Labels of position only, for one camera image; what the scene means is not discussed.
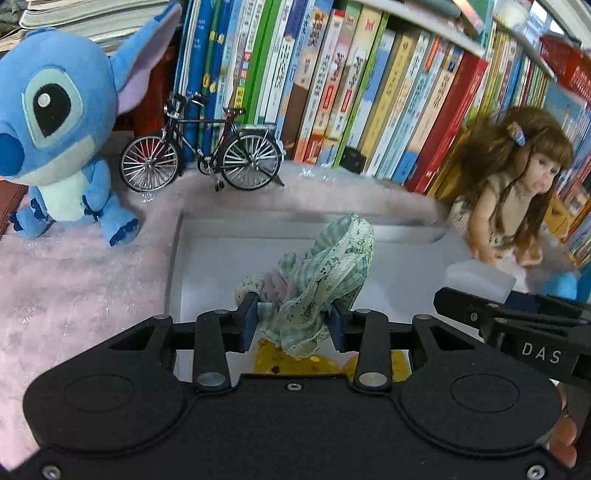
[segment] hair clip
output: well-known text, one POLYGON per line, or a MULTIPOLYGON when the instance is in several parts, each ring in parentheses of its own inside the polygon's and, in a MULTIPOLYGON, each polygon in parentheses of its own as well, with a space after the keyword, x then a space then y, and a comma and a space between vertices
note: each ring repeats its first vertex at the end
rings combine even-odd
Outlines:
POLYGON ((511 122, 507 126, 507 131, 509 132, 509 136, 515 141, 517 145, 520 147, 525 145, 525 135, 523 133, 523 129, 517 122, 511 122))

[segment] green floral cloth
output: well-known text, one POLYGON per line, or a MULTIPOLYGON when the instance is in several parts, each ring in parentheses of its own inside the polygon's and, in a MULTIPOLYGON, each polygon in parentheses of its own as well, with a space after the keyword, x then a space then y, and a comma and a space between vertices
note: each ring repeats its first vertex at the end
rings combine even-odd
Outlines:
POLYGON ((309 356, 328 335, 321 312, 335 299, 348 308, 368 277, 374 229, 356 213, 327 226, 304 255, 285 254, 277 270, 247 277, 235 292, 236 304, 253 291, 261 298, 263 335, 288 355, 309 356))

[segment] red book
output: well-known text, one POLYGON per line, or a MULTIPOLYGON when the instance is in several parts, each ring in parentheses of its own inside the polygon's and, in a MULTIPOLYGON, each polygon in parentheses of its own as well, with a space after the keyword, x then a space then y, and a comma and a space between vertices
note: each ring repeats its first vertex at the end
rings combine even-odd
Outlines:
POLYGON ((409 192, 425 193, 427 190, 462 124, 487 65, 486 60, 464 52, 445 103, 418 155, 413 172, 404 183, 409 192))

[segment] plush toy belly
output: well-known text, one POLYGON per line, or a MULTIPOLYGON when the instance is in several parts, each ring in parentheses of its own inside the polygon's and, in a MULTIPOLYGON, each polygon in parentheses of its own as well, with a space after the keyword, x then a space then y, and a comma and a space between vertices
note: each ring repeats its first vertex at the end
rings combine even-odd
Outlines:
POLYGON ((39 187, 47 213, 58 222, 74 222, 84 217, 82 194, 88 186, 81 170, 71 177, 39 187))

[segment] toy bicycle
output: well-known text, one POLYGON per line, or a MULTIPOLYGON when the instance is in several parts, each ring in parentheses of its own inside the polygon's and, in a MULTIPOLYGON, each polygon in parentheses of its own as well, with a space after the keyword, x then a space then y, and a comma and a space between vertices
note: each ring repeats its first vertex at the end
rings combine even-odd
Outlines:
POLYGON ((202 174, 215 175, 216 191, 224 187, 224 180, 239 190, 257 190, 272 181, 282 185, 277 174, 284 152, 272 133, 262 126, 238 129, 235 125, 236 117, 246 114, 246 109, 224 108, 225 119, 182 118, 188 103, 204 106, 208 101, 200 93, 171 93, 164 106, 168 120, 162 130, 134 138, 121 153, 119 172, 130 189, 153 192, 172 183, 184 168, 181 144, 190 149, 202 174), (205 124, 208 128, 223 124, 223 129, 212 152, 205 155, 183 135, 182 124, 205 124))

